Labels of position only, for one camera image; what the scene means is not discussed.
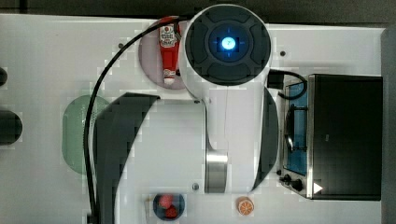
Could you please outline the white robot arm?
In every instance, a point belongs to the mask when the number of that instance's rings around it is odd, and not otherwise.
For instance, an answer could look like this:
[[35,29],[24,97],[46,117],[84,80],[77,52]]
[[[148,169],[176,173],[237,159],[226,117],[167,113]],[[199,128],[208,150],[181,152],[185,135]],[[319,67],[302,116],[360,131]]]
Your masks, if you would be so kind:
[[154,195],[248,194],[276,160],[277,115],[265,87],[271,36],[244,7],[198,12],[182,31],[181,96],[126,92],[96,119],[93,156],[100,224],[143,224]]

